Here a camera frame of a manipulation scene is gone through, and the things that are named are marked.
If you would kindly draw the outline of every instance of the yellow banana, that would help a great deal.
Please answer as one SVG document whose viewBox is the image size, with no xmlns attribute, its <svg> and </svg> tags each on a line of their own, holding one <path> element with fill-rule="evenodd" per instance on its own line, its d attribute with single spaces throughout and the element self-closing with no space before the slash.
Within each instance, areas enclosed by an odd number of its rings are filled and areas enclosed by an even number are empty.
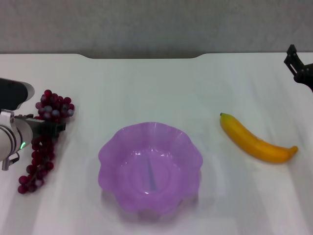
<svg viewBox="0 0 313 235">
<path fill-rule="evenodd" d="M 269 144 L 249 132 L 236 118 L 221 113 L 221 126 L 228 136 L 244 151 L 255 158 L 269 163 L 285 163 L 298 151 Z"/>
</svg>

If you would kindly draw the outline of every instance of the purple bowl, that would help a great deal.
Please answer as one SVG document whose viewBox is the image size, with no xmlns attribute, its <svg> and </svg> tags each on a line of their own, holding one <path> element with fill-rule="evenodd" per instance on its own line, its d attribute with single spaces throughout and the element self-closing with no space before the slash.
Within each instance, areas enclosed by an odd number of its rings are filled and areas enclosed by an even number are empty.
<svg viewBox="0 0 313 235">
<path fill-rule="evenodd" d="M 98 182 L 130 212 L 167 213 L 198 194 L 202 156 L 179 129 L 145 122 L 120 129 L 99 152 Z"/>
</svg>

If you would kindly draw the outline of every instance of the green light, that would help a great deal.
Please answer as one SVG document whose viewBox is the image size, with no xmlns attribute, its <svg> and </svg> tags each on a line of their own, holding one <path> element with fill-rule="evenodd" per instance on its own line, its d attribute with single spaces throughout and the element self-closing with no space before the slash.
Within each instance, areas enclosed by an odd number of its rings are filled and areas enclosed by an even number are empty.
<svg viewBox="0 0 313 235">
<path fill-rule="evenodd" d="M 26 144 L 25 142 L 21 144 L 21 149 L 25 146 L 25 144 Z"/>
</svg>

